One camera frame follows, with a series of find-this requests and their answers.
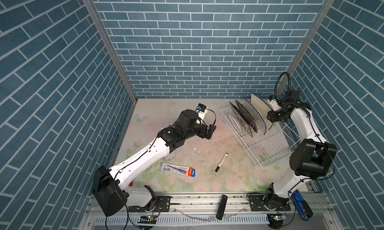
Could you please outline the white square plate black rim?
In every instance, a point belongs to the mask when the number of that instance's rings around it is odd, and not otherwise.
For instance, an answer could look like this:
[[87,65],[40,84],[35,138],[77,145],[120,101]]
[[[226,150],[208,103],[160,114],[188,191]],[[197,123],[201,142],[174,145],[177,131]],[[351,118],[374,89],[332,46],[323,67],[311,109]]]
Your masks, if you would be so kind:
[[272,111],[271,107],[264,102],[260,97],[255,95],[254,93],[251,93],[251,104],[259,111],[261,114],[265,124],[266,129],[270,130],[273,126],[273,123],[267,119],[268,112]]

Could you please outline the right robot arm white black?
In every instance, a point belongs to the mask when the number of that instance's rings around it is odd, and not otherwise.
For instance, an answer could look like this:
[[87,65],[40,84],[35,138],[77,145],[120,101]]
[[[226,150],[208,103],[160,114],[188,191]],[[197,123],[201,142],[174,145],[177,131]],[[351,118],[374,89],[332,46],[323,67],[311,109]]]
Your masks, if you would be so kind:
[[328,173],[337,147],[321,135],[309,108],[291,104],[290,107],[269,111],[267,119],[270,122],[291,119],[301,140],[290,156],[291,169],[266,190],[265,206],[274,211],[285,206],[300,186]]

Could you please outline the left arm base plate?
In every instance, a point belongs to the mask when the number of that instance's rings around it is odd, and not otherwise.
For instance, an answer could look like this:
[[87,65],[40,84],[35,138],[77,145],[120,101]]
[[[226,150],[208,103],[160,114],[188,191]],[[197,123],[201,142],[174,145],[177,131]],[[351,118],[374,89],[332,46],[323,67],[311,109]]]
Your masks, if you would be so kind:
[[133,213],[152,213],[152,212],[169,212],[171,203],[171,196],[157,196],[157,199],[150,200],[150,202],[144,206],[131,206],[129,212]]

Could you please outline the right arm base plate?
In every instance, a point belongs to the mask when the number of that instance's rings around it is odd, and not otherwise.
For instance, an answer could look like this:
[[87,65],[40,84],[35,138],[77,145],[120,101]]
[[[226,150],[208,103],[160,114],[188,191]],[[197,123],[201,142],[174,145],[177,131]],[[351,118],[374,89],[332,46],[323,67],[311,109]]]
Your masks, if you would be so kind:
[[246,199],[252,212],[277,212],[278,210],[284,212],[291,210],[289,199],[276,196],[268,198],[265,194],[248,194]]

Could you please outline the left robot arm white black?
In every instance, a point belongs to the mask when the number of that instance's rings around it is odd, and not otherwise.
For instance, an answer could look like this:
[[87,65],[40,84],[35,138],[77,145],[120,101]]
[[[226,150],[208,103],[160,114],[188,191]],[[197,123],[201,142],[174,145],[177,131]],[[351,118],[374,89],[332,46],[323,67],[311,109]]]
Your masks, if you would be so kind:
[[151,187],[130,187],[130,183],[161,158],[184,145],[187,139],[197,136],[211,139],[216,125],[204,122],[209,111],[203,104],[195,110],[186,109],[170,126],[160,130],[147,146],[130,158],[110,168],[101,166],[94,175],[92,194],[105,216],[110,217],[123,207],[140,207],[152,211],[157,204],[157,194]]

